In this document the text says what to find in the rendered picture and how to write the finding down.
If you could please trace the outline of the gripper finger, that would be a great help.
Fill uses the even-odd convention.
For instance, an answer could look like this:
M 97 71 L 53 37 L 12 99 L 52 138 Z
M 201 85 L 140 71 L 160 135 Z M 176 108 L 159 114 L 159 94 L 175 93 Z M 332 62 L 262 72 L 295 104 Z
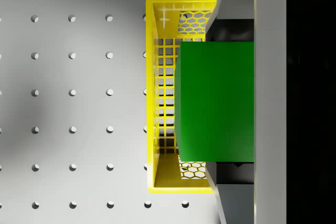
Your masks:
M 254 224 L 254 164 L 207 162 L 221 224 Z
M 253 41 L 254 0 L 217 0 L 206 24 L 206 41 Z

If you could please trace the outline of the green cube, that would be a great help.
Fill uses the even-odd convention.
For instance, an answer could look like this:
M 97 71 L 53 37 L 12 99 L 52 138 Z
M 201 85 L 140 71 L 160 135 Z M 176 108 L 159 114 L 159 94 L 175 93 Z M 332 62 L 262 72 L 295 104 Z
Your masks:
M 182 42 L 174 133 L 184 162 L 254 161 L 254 43 Z

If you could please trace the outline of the yellow basket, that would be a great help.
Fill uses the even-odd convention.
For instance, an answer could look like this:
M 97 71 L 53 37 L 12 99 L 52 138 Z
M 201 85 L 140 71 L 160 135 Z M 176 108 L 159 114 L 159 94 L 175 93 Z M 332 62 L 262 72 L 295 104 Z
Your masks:
M 147 182 L 151 193 L 210 194 L 205 162 L 184 162 L 174 127 L 174 70 L 183 41 L 205 41 L 217 0 L 146 0 Z

